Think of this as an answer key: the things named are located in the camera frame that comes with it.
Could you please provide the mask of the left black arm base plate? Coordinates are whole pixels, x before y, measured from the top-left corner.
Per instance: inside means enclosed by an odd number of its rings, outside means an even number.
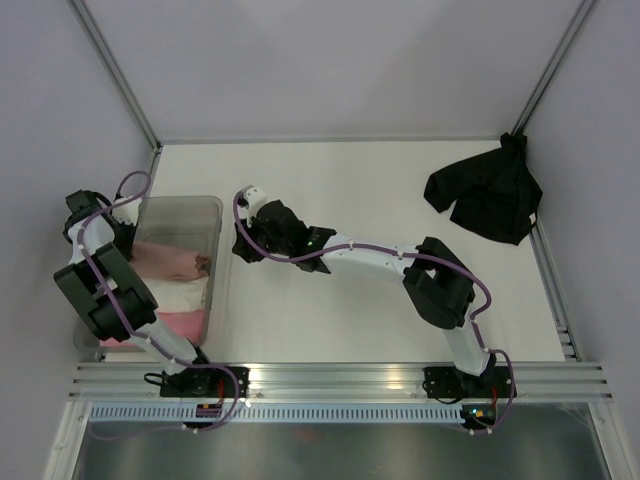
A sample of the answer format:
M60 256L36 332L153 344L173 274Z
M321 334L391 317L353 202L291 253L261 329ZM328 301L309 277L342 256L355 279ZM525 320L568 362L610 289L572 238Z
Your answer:
M250 369L231 366L227 366L226 369L228 372L210 368L187 368L174 375L163 373L159 383L159 395L163 398L234 398L234 381L237 381L239 397L245 398Z

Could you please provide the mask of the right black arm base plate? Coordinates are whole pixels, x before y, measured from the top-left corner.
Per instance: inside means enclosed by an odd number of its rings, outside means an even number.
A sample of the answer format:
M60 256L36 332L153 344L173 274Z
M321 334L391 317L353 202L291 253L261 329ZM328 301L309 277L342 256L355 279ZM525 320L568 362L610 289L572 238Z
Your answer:
M463 373L453 366L426 367L422 387L429 399L508 399L515 386L505 366L497 366L481 376Z

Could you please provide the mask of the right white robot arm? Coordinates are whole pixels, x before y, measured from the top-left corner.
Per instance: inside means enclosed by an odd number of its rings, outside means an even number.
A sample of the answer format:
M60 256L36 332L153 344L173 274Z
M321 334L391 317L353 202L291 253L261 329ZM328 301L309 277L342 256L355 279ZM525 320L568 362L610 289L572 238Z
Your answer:
M459 388L478 395L492 381L495 355L476 317L492 304L486 287L439 239L417 246L383 246L334 229L308 226L281 201L256 188L236 194L232 252L247 263L269 259L307 273L373 276L404 288L418 316L440 329L453 354Z

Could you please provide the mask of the dusty pink t-shirt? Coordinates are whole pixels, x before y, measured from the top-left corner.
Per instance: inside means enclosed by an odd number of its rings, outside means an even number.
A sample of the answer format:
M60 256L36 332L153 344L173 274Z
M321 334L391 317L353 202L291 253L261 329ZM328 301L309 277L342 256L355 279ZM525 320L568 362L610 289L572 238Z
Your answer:
M142 278L194 281L209 276L211 258L195 250L148 242L135 242L131 266Z

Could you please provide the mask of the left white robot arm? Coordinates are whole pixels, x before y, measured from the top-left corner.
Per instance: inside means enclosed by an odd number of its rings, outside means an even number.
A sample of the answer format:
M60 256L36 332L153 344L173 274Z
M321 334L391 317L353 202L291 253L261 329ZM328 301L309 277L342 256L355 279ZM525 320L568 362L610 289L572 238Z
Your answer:
M141 196L109 201L78 190L65 202L70 215L63 234L72 255L54 281L85 326L100 341L143 349L167 376L185 371L183 383L195 395L212 393L217 370L199 347L158 318L156 299L130 264Z

